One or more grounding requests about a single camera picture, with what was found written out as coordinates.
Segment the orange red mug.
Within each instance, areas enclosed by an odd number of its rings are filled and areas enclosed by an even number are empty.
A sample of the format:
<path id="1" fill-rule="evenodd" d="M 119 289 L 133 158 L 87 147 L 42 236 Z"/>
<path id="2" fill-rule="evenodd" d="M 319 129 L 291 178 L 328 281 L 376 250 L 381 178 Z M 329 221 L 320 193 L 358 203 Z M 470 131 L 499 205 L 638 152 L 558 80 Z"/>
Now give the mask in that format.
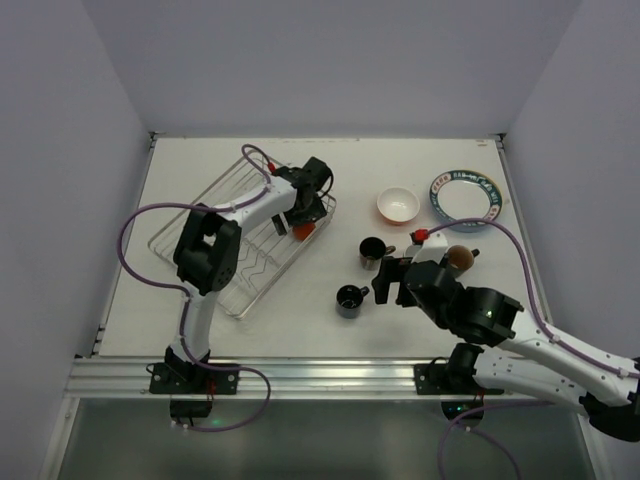
<path id="1" fill-rule="evenodd" d="M 305 241 L 316 229 L 314 223 L 306 223 L 303 225 L 297 225 L 292 228 L 293 235 L 299 242 Z"/>

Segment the brown striped mug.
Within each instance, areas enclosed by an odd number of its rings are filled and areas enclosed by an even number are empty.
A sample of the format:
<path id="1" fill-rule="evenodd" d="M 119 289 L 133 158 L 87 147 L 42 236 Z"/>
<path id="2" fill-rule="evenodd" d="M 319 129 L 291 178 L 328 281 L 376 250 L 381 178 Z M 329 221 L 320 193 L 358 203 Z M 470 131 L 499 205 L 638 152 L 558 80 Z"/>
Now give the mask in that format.
<path id="1" fill-rule="evenodd" d="M 364 270 L 376 270 L 381 260 L 395 251 L 394 245 L 387 245 L 378 237 L 367 237 L 359 244 L 360 265 Z"/>

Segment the blue mug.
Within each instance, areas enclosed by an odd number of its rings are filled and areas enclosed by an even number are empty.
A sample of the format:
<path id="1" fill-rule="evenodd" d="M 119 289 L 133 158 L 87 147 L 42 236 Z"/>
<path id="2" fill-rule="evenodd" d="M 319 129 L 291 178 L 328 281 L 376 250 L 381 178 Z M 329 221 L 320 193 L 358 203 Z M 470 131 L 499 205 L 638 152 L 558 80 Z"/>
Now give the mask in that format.
<path id="1" fill-rule="evenodd" d="M 369 294 L 367 286 L 344 285 L 336 293 L 336 312 L 345 319 L 354 319 L 359 313 L 364 299 Z"/>

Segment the orange bowl white inside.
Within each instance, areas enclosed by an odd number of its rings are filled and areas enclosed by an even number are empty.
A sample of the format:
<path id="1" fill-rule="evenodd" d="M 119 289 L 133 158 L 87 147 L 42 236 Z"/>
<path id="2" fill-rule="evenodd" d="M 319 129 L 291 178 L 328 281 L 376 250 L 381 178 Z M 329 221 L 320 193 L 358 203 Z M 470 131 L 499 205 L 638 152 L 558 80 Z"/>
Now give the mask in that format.
<path id="1" fill-rule="evenodd" d="M 421 204 L 412 191 L 402 187 L 390 187 L 378 195 L 376 207 L 387 223 L 403 225 L 417 217 Z"/>

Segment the black mug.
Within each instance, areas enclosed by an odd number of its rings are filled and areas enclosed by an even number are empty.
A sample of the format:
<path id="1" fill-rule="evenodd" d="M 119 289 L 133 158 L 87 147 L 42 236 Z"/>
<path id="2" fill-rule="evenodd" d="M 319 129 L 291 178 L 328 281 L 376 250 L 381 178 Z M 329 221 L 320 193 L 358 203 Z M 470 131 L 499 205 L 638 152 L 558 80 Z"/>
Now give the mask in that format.
<path id="1" fill-rule="evenodd" d="M 454 278 L 459 278 L 474 266 L 475 259 L 479 255 L 479 249 L 469 249 L 463 245 L 453 245 L 446 252 L 447 270 Z"/>

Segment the dark green plate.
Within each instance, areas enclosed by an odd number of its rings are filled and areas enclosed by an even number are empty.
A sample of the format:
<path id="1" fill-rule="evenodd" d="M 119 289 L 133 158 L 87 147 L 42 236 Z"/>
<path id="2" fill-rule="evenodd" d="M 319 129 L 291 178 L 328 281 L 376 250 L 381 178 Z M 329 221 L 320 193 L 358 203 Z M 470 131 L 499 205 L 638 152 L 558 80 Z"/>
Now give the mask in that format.
<path id="1" fill-rule="evenodd" d="M 441 223 L 462 220 L 451 226 L 460 233 L 475 233 L 486 227 L 480 219 L 494 221 L 502 212 L 504 199 L 498 185 L 488 176 L 464 169 L 441 173 L 431 183 L 429 203 Z"/>

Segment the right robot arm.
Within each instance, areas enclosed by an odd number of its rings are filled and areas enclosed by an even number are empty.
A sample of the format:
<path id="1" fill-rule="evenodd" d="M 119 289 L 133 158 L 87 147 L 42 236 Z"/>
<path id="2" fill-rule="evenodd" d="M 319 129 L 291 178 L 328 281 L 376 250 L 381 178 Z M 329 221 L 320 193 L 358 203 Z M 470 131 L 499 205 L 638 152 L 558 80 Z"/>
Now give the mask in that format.
<path id="1" fill-rule="evenodd" d="M 447 262 L 386 257 L 372 281 L 377 304 L 399 286 L 402 307 L 419 308 L 460 338 L 443 366 L 424 375 L 454 393 L 513 392 L 563 405 L 601 433 L 639 439 L 639 362 L 589 345 L 490 288 L 465 287 Z"/>

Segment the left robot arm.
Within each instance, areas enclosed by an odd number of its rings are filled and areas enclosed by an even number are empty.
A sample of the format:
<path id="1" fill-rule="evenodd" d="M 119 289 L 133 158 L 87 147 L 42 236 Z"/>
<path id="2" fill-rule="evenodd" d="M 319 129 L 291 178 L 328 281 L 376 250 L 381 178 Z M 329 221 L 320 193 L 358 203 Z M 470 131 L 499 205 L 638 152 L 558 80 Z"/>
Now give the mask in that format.
<path id="1" fill-rule="evenodd" d="M 280 236 L 327 215 L 321 192 L 333 172 L 312 157 L 301 167 L 281 166 L 258 187 L 233 201 L 191 211 L 177 242 L 173 262 L 188 298 L 177 337 L 164 362 L 189 370 L 210 355 L 209 332 L 217 298 L 236 274 L 242 240 L 266 221 Z"/>

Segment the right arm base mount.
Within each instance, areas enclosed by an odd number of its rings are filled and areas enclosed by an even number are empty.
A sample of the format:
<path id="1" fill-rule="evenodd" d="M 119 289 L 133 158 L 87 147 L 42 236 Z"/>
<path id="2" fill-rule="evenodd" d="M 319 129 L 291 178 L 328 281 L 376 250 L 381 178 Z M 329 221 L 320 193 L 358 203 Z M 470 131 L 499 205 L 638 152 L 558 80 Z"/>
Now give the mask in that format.
<path id="1" fill-rule="evenodd" d="M 441 410 L 448 420 L 484 405 L 484 397 L 500 396 L 503 389 L 481 387 L 474 379 L 475 362 L 484 350 L 475 345 L 459 343 L 448 358 L 436 357 L 413 366 L 417 395 L 466 396 L 467 400 L 443 400 Z"/>

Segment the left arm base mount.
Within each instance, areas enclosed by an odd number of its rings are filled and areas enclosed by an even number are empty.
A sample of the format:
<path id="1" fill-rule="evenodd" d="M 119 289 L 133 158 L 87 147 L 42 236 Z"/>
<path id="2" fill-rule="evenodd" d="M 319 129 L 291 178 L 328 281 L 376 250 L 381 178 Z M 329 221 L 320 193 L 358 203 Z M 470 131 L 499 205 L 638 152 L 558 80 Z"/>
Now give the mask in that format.
<path id="1" fill-rule="evenodd" d="M 169 402 L 172 420 L 187 421 L 209 416 L 216 395 L 235 395 L 239 380 L 238 364 L 214 363 L 207 369 L 177 357 L 170 348 L 161 362 L 150 363 L 145 370 L 150 374 L 149 392 L 154 395 L 204 395 L 204 400 L 174 400 Z"/>

